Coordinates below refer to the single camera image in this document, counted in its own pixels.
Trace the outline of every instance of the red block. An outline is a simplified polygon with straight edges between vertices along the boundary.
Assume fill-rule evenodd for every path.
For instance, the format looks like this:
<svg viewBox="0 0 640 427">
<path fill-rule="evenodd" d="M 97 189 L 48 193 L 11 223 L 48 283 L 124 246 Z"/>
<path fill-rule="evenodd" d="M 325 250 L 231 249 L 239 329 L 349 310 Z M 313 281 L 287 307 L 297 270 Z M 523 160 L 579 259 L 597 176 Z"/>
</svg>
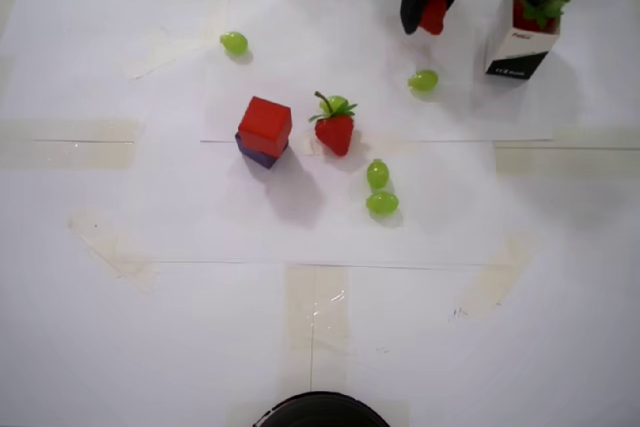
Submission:
<svg viewBox="0 0 640 427">
<path fill-rule="evenodd" d="M 238 126 L 238 132 L 245 147 L 280 157 L 287 146 L 291 125 L 289 107 L 254 97 Z"/>
</svg>

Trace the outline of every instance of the strawberry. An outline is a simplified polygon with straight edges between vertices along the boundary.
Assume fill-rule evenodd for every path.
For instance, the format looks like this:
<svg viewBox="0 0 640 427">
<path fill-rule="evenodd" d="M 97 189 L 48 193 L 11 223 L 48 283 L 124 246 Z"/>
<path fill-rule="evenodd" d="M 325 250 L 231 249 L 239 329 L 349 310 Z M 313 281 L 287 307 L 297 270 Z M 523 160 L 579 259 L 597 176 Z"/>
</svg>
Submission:
<svg viewBox="0 0 640 427">
<path fill-rule="evenodd" d="M 420 27 L 433 35 L 440 35 L 444 29 L 447 0 L 429 0 L 422 12 Z"/>
<path fill-rule="evenodd" d="M 333 108 L 329 99 L 320 92 L 316 92 L 315 96 L 324 102 L 324 113 L 309 119 L 309 122 L 316 121 L 316 137 L 337 156 L 347 155 L 353 134 L 352 117 L 355 115 L 353 109 L 356 108 L 356 104 L 349 105 L 349 102 L 344 100 L 338 107 Z"/>
<path fill-rule="evenodd" d="M 513 26 L 516 29 L 553 34 L 560 22 L 562 8 L 570 0 L 548 0 L 534 7 L 526 0 L 513 0 Z"/>
</svg>

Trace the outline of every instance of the green grape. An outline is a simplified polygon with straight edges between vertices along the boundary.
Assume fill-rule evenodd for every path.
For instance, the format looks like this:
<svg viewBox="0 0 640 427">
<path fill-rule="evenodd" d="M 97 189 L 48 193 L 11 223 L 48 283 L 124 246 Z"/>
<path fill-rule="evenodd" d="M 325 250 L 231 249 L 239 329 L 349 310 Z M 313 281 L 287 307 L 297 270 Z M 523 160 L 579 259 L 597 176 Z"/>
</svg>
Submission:
<svg viewBox="0 0 640 427">
<path fill-rule="evenodd" d="M 377 192 L 367 199 L 369 211 L 378 215 L 389 215 L 396 211 L 400 201 L 391 192 Z"/>
<path fill-rule="evenodd" d="M 331 105 L 332 112 L 335 112 L 338 107 L 340 107 L 342 104 L 344 104 L 347 101 L 347 99 L 345 99 L 341 95 L 332 95 L 327 100 L 329 101 L 329 105 Z M 329 109 L 327 109 L 327 104 L 324 100 L 320 101 L 320 108 L 325 114 L 327 115 L 330 114 Z"/>
<path fill-rule="evenodd" d="M 247 51 L 249 42 L 240 32 L 227 32 L 220 36 L 220 43 L 233 55 L 242 55 Z"/>
<path fill-rule="evenodd" d="M 367 181 L 372 189 L 381 189 L 389 182 L 389 167 L 380 159 L 374 159 L 367 169 Z"/>
<path fill-rule="evenodd" d="M 438 85 L 438 74 L 433 70 L 420 70 L 409 79 L 409 87 L 419 92 L 431 92 Z"/>
</svg>

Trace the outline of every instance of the small carton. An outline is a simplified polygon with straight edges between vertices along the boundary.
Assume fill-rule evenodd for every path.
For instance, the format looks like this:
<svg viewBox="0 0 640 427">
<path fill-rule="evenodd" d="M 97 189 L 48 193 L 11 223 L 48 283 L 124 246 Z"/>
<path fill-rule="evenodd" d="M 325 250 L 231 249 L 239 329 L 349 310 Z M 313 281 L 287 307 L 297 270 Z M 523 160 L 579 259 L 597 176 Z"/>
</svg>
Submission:
<svg viewBox="0 0 640 427">
<path fill-rule="evenodd" d="M 502 0 L 485 52 L 485 72 L 529 79 L 560 37 L 560 18 L 551 30 L 535 32 L 514 27 L 515 0 Z"/>
</svg>

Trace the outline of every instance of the tape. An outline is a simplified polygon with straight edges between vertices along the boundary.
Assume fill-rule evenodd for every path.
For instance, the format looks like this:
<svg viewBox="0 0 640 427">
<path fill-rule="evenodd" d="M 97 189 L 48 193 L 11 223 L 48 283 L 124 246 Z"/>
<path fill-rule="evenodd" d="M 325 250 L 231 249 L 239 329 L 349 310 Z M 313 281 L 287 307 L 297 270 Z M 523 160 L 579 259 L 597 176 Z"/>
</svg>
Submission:
<svg viewBox="0 0 640 427">
<path fill-rule="evenodd" d="M 0 170 L 124 170 L 133 143 L 0 141 Z"/>
<path fill-rule="evenodd" d="M 277 389 L 280 400 L 311 390 L 315 273 L 315 267 L 285 267 L 286 329 Z"/>
<path fill-rule="evenodd" d="M 195 38 L 174 39 L 160 28 L 151 32 L 149 58 L 127 65 L 127 77 L 139 79 L 185 55 L 216 45 L 220 34 L 226 30 L 228 3 L 229 0 L 210 0 L 207 21 L 202 32 Z"/>
<path fill-rule="evenodd" d="M 348 269 L 315 267 L 312 390 L 345 392 L 350 346 Z"/>
<path fill-rule="evenodd" d="M 563 127 L 553 140 L 494 142 L 496 148 L 513 149 L 619 149 L 640 150 L 640 129 L 628 127 Z"/>
<path fill-rule="evenodd" d="M 0 139 L 3 141 L 135 142 L 139 132 L 140 123 L 131 119 L 0 120 Z"/>
<path fill-rule="evenodd" d="M 117 259 L 119 248 L 125 245 L 127 250 L 131 250 L 131 247 L 103 216 L 88 211 L 76 213 L 69 219 L 69 229 L 87 244 L 114 277 L 126 278 L 142 291 L 149 291 L 155 270 L 144 262 L 126 263 Z"/>
<path fill-rule="evenodd" d="M 482 317 L 502 305 L 531 260 L 533 244 L 529 236 L 507 237 L 504 247 L 491 257 L 463 294 L 454 317 Z"/>
<path fill-rule="evenodd" d="M 496 172 L 505 176 L 640 178 L 640 151 L 496 148 Z"/>
</svg>

